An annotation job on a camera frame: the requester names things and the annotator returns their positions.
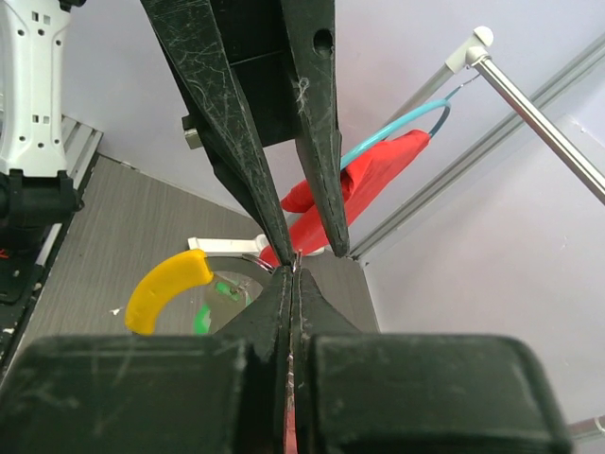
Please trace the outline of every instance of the gray floor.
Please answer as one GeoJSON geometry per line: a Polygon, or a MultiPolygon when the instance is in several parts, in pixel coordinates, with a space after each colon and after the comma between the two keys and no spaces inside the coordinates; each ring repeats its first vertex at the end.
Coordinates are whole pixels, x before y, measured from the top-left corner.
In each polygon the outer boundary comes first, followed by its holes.
{"type": "MultiPolygon", "coordinates": [[[[134,287],[155,265],[183,251],[186,238],[260,233],[249,218],[102,157],[84,199],[86,208],[61,246],[21,348],[48,335],[126,333],[123,309],[134,287]]],[[[377,331],[355,262],[324,253],[305,258],[303,265],[346,318],[364,331],[377,331]]],[[[193,289],[176,298],[160,317],[158,332],[191,333],[201,295],[193,289]]]]}

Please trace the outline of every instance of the red cloth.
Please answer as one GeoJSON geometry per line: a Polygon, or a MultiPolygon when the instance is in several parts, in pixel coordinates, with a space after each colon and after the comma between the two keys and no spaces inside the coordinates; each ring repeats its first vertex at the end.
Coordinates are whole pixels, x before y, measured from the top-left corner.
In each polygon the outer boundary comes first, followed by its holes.
{"type": "MultiPolygon", "coordinates": [[[[430,136],[426,132],[415,130],[397,139],[380,142],[340,173],[348,225],[420,154],[429,140],[430,136]]],[[[307,181],[292,188],[282,200],[282,208],[290,213],[304,213],[289,228],[294,251],[308,255],[328,244],[307,181]]],[[[273,266],[278,265],[270,247],[261,252],[261,258],[273,266]]]]}

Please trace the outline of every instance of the yellow handle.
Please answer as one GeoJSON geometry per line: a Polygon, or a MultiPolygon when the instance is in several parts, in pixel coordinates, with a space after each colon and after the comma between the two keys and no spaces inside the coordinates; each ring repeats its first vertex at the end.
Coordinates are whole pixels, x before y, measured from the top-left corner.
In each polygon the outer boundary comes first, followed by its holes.
{"type": "Polygon", "coordinates": [[[153,334],[164,307],[179,293],[210,284],[214,274],[200,249],[166,259],[143,278],[126,307],[126,327],[137,334],[153,334]]]}

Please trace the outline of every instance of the metal rod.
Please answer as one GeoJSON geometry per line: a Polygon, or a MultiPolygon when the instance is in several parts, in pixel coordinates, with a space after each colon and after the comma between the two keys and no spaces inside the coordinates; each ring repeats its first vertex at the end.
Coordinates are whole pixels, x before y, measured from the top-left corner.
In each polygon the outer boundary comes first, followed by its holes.
{"type": "MultiPolygon", "coordinates": [[[[569,88],[588,76],[603,61],[605,61],[605,33],[534,93],[531,98],[534,105],[539,109],[545,108],[569,88]]],[[[350,256],[359,259],[362,255],[368,253],[465,175],[481,159],[519,130],[523,124],[523,119],[516,113],[508,115],[357,243],[351,250],[350,256]]]]}
{"type": "Polygon", "coordinates": [[[593,442],[605,438],[605,416],[579,421],[567,426],[574,441],[579,443],[593,442]]]}
{"type": "Polygon", "coordinates": [[[507,76],[498,69],[489,55],[484,55],[473,67],[487,80],[525,122],[540,136],[584,185],[605,204],[605,177],[552,124],[540,110],[519,90],[507,76]]]}
{"type": "Polygon", "coordinates": [[[385,123],[392,123],[400,116],[407,114],[409,111],[416,109],[418,106],[424,104],[430,97],[432,97],[437,91],[447,82],[452,76],[454,76],[454,72],[447,67],[446,65],[442,66],[439,71],[437,71],[426,83],[418,89],[418,91],[412,95],[410,99],[406,101],[406,103],[401,106],[397,112],[390,116],[390,118],[385,123]]]}

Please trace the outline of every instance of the screw hole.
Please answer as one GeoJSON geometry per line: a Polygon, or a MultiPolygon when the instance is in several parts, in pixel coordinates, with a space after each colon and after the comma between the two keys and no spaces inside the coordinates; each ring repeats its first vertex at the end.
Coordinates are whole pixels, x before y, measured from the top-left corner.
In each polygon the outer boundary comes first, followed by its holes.
{"type": "Polygon", "coordinates": [[[313,37],[313,48],[323,58],[330,57],[334,52],[334,37],[327,28],[318,30],[313,37]]]}

